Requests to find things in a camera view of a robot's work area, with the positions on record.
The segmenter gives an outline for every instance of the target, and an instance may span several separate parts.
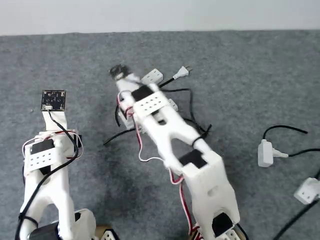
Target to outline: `robotic arm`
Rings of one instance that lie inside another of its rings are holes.
[[[191,193],[199,236],[205,240],[231,239],[240,215],[221,156],[185,123],[156,84],[142,84],[125,65],[117,65],[109,73],[119,90],[119,115],[127,128],[133,125],[146,132],[156,144],[164,166],[183,176]],[[172,151],[172,139],[183,141],[193,150],[177,158]],[[189,233],[192,230],[193,226],[189,226]]]
[[[43,91],[46,131],[22,147],[25,193],[15,240],[98,240],[93,213],[88,209],[74,212],[69,193],[67,165],[80,157],[78,147],[82,144],[77,130],[66,130],[65,99],[64,90]],[[50,204],[57,207],[59,221],[38,228]]]

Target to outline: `white wall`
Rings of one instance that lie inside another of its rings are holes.
[[[320,0],[0,0],[0,35],[320,29]]]

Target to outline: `white electrical connector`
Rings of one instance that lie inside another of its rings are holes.
[[[170,106],[176,111],[178,112],[178,105],[170,98],[168,99],[168,103],[170,104]]]
[[[173,79],[178,79],[178,78],[181,78],[181,77],[185,77],[185,76],[188,76],[189,75],[189,72],[192,70],[192,68],[190,68],[189,66],[182,66],[179,71],[173,75]]]
[[[319,196],[320,181],[312,177],[308,177],[294,193],[294,197],[305,205],[311,204]]]
[[[141,78],[141,82],[145,85],[158,84],[163,80],[164,75],[156,68],[149,72],[147,75],[145,75],[143,78]]]
[[[275,158],[288,158],[289,155],[272,147],[272,143],[266,139],[262,139],[258,146],[258,165],[268,168],[274,164]]]

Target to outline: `black cable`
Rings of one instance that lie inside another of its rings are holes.
[[[51,116],[51,112],[50,110],[48,110],[48,113],[50,115],[50,118],[51,120],[59,127],[61,128],[61,130],[67,135],[67,137],[71,140],[73,146],[74,146],[74,149],[75,149],[75,154],[73,155],[73,157],[66,161],[65,163],[61,164],[60,166],[58,166],[57,168],[55,168],[54,170],[50,171],[47,175],[45,175],[43,177],[43,179],[39,182],[39,184],[36,186],[35,190],[33,191],[29,201],[26,203],[23,211],[19,214],[19,221],[18,221],[18,225],[16,227],[16,231],[15,231],[15,236],[14,236],[14,240],[20,240],[20,230],[21,230],[21,226],[22,226],[22,223],[26,217],[26,214],[33,202],[33,200],[35,199],[37,193],[39,192],[39,189],[40,187],[42,186],[42,184],[52,175],[54,174],[55,172],[59,171],[60,169],[68,166],[70,163],[72,163],[78,156],[78,153],[79,153],[79,148],[78,148],[78,145],[76,144],[75,140],[73,139],[73,137],[70,136],[69,132],[60,124],[58,123],[56,120],[53,119],[53,117]]]
[[[291,130],[295,130],[295,131],[298,131],[300,133],[303,133],[303,134],[307,134],[308,132],[305,131],[305,130],[302,130],[300,128],[296,128],[294,126],[288,126],[288,125],[274,125],[274,126],[271,126],[271,127],[268,127],[264,133],[263,133],[263,136],[262,136],[262,139],[266,139],[266,134],[269,130],[271,129],[276,129],[276,128],[285,128],[285,129],[291,129]]]
[[[302,151],[298,151],[296,153],[289,154],[289,157],[294,157],[294,156],[297,156],[297,155],[300,155],[300,154],[304,154],[304,153],[308,153],[308,152],[320,152],[320,148],[310,148],[310,149],[305,149],[305,150],[302,150]]]
[[[313,201],[312,203],[305,206],[297,215],[295,215],[291,220],[284,225],[284,227],[279,231],[279,233],[273,238],[273,240],[278,240],[299,218],[301,218],[306,212],[308,212],[313,206],[315,206],[319,200]]]
[[[245,236],[245,240],[249,240],[248,234],[246,233],[246,231],[240,226],[239,223],[236,224],[238,226],[238,228],[241,230],[241,232],[243,233],[243,235]]]
[[[135,128],[131,128],[131,129],[127,129],[127,130],[124,130],[124,131],[121,131],[121,132],[118,132],[116,135],[110,137],[107,141],[105,141],[103,143],[103,145],[106,145],[108,144],[109,142],[111,142],[113,139],[123,135],[123,134],[126,134],[126,133],[129,133],[129,132],[132,132],[132,131],[135,131],[136,129]]]
[[[159,85],[159,88],[162,88],[163,86],[171,83],[171,82],[174,81],[174,80],[176,80],[176,78],[173,78],[173,77],[170,78],[168,81],[161,83],[161,84]]]
[[[189,123],[193,123],[194,125],[197,125],[202,132],[205,132],[205,131],[206,131],[206,130],[204,130],[200,125],[198,125],[196,122],[192,121],[192,120],[189,119],[189,118],[183,117],[183,120],[185,120],[186,122],[189,122]]]
[[[118,127],[120,127],[120,122],[119,122],[119,118],[118,118],[118,111],[119,111],[119,105],[117,104],[115,106],[115,110],[114,110],[114,119],[115,119],[115,122],[118,125]]]

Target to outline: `circuit board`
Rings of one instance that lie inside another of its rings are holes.
[[[41,111],[63,112],[66,106],[66,90],[43,90]]]

